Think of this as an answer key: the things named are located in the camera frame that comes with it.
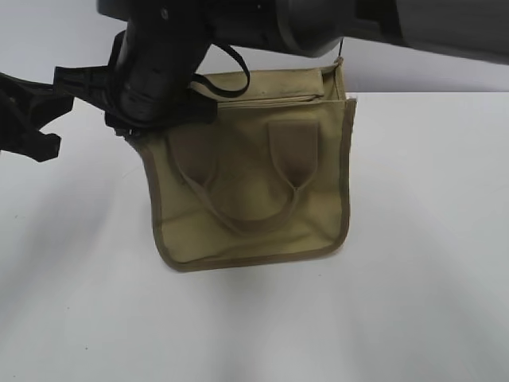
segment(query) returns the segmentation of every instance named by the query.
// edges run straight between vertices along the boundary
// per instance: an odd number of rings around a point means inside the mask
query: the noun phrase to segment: bag handle
[[[317,121],[269,123],[270,156],[280,180],[288,189],[281,211],[262,220],[239,220],[218,208],[209,186],[217,170],[214,130],[211,126],[185,126],[170,131],[169,145],[177,168],[204,206],[232,231],[243,235],[272,232],[292,216],[301,191],[311,182],[318,167]]]

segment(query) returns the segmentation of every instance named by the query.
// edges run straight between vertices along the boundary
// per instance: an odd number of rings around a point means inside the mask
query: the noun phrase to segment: khaki pouch
[[[157,249],[179,271],[312,259],[344,242],[356,101],[342,60],[322,69],[252,72],[212,125],[131,139],[152,201]],[[235,88],[242,73],[208,76]],[[213,97],[201,85],[196,90]]]

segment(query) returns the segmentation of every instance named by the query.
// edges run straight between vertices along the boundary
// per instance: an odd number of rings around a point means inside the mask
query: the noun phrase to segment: zipper
[[[282,97],[272,99],[247,99],[241,101],[228,101],[220,102],[218,105],[219,109],[256,109],[256,108],[267,108],[267,107],[284,107],[293,106],[299,103],[313,103],[313,101],[321,100],[319,95],[299,95],[294,97]]]

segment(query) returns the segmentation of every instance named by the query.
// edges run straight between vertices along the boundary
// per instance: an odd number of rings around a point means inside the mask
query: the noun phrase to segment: bag flap
[[[219,88],[236,89],[246,83],[241,72],[207,75]],[[301,96],[324,96],[324,79],[320,69],[264,70],[251,73],[251,85],[244,95],[225,99],[212,94],[205,86],[193,83],[192,88],[220,102],[239,102],[258,99],[292,98]]]

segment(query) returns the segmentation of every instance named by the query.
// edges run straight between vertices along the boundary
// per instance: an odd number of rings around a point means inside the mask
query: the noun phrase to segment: black strap
[[[204,85],[208,90],[210,90],[213,94],[223,98],[237,98],[247,92],[249,89],[249,85],[251,84],[251,74],[249,72],[249,68],[247,67],[246,61],[240,56],[240,54],[234,50],[230,45],[224,45],[220,43],[215,44],[219,49],[223,50],[226,54],[228,54],[231,58],[233,58],[242,68],[244,74],[247,78],[247,84],[242,89],[239,90],[227,90],[218,88],[215,86],[207,77],[202,76],[201,74],[195,74],[192,77],[192,82],[196,82],[198,84]]]

